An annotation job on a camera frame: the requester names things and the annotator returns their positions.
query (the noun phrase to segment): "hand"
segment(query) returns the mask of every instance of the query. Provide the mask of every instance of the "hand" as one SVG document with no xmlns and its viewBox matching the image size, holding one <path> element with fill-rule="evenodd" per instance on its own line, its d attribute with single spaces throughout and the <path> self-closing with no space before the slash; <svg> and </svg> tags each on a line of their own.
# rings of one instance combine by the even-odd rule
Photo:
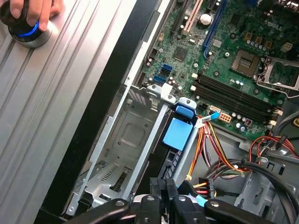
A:
<svg viewBox="0 0 299 224">
<path fill-rule="evenodd" d="M 47 30 L 49 18 L 58 14 L 62 8 L 63 0 L 29 0 L 29 8 L 27 12 L 27 23 L 34 26 L 39 20 L 39 29 Z M 10 12 L 14 18 L 18 19 L 24 0 L 10 0 Z"/>
</svg>

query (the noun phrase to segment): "yellow wire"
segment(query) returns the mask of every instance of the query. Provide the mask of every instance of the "yellow wire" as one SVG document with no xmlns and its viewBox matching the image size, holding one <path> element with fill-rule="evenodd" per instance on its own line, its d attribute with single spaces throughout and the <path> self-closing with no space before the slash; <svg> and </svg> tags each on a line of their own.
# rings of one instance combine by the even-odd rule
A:
<svg viewBox="0 0 299 224">
<path fill-rule="evenodd" d="M 200 183 L 200 184 L 196 184 L 196 185 L 193 185 L 194 188 L 200 188 L 200 187 L 203 187 L 203 186 L 206 186 L 207 183 Z"/>
</svg>

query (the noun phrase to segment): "blue pci slot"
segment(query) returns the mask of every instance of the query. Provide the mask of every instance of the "blue pci slot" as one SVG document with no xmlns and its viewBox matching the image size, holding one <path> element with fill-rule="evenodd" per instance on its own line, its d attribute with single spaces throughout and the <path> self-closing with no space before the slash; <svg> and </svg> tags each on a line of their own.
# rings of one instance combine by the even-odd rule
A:
<svg viewBox="0 0 299 224">
<path fill-rule="evenodd" d="M 225 7 L 226 7 L 226 4 L 227 4 L 227 0 L 223 0 L 222 1 L 222 4 L 219 6 L 218 10 L 217 10 L 217 13 L 216 13 L 216 16 L 214 17 L 214 20 L 213 20 L 213 23 L 209 29 L 209 32 L 207 33 L 206 35 L 206 38 L 205 38 L 205 41 L 203 42 L 203 50 L 204 50 L 204 57 L 206 59 L 206 56 L 207 56 L 207 52 L 209 50 L 209 45 L 210 45 L 210 42 L 214 36 L 214 33 L 219 25 L 219 22 L 220 22 L 220 19 L 222 17 L 222 14 L 225 10 Z"/>
</svg>

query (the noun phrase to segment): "ventilation slot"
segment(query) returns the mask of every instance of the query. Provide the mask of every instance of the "ventilation slot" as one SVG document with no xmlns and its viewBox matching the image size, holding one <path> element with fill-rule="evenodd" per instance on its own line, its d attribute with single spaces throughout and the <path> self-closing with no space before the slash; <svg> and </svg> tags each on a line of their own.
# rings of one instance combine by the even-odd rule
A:
<svg viewBox="0 0 299 224">
<path fill-rule="evenodd" d="M 111 169 L 111 170 L 109 170 L 109 172 L 108 173 L 106 173 L 106 175 L 102 178 L 102 181 L 106 181 L 113 173 L 114 173 L 114 171 L 116 170 L 118 168 L 118 166 L 117 165 L 114 165 L 114 167 Z"/>
<path fill-rule="evenodd" d="M 120 178 L 118 178 L 116 184 L 114 186 L 111 186 L 110 189 L 117 192 L 117 193 L 120 192 L 122 183 L 125 181 L 126 177 L 127 177 L 127 174 L 125 172 L 123 172 L 121 174 Z"/>
</svg>

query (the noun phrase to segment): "blue sata port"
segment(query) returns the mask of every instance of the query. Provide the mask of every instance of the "blue sata port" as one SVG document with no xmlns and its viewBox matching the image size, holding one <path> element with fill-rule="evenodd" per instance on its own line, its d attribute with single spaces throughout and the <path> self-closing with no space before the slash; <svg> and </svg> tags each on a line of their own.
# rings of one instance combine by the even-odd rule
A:
<svg viewBox="0 0 299 224">
<path fill-rule="evenodd" d="M 171 66 L 169 66 L 169 65 L 167 65 L 167 64 L 164 64 L 164 65 L 162 66 L 162 68 L 164 68 L 164 69 L 168 70 L 169 72 L 171 72 L 171 71 L 172 71 L 172 67 L 171 67 Z"/>
<path fill-rule="evenodd" d="M 172 71 L 172 67 L 167 64 L 164 64 L 161 67 L 161 73 L 163 73 L 163 74 L 169 75 L 171 73 L 171 71 Z"/>
<path fill-rule="evenodd" d="M 161 76 L 154 76 L 153 81 L 155 83 L 166 83 L 166 78 L 161 77 Z"/>
</svg>

